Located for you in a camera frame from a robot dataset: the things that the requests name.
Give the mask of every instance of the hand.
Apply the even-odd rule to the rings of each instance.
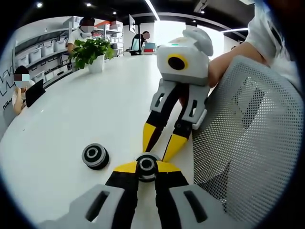
[[[19,87],[16,87],[15,88],[15,92],[18,94],[18,93],[21,93],[21,88],[19,88]]]

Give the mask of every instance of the chair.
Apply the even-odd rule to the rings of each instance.
[[[302,142],[303,101],[270,68],[238,56],[206,101],[193,132],[194,183],[253,227],[275,206]]]

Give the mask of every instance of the white flower pot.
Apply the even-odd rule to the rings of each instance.
[[[88,64],[89,72],[91,74],[101,73],[104,69],[105,55],[98,56],[92,64]]]

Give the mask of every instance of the black tape roll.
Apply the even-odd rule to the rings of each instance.
[[[83,150],[81,157],[86,166],[94,170],[105,168],[109,162],[107,150],[97,143],[88,145]]]
[[[160,158],[153,154],[143,153],[137,158],[137,174],[141,182],[152,182],[155,180],[155,175],[157,172],[156,161],[160,161]]]

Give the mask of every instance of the black ceiling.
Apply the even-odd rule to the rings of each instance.
[[[151,10],[144,0],[41,0],[43,7],[36,9],[33,7],[21,20],[18,27],[45,18],[61,16],[92,16],[103,20],[119,20],[127,22],[128,14],[149,13]],[[203,17],[220,23],[229,28],[244,28],[254,16],[254,6],[245,5],[239,0],[208,0],[205,14],[194,12],[198,4],[205,0],[151,0],[157,12],[183,13],[196,17]],[[136,22],[154,21],[153,16],[136,18]],[[185,21],[187,24],[193,23],[192,19],[175,18],[177,21]],[[198,24],[212,27],[217,30],[224,30],[215,25],[197,20]]]

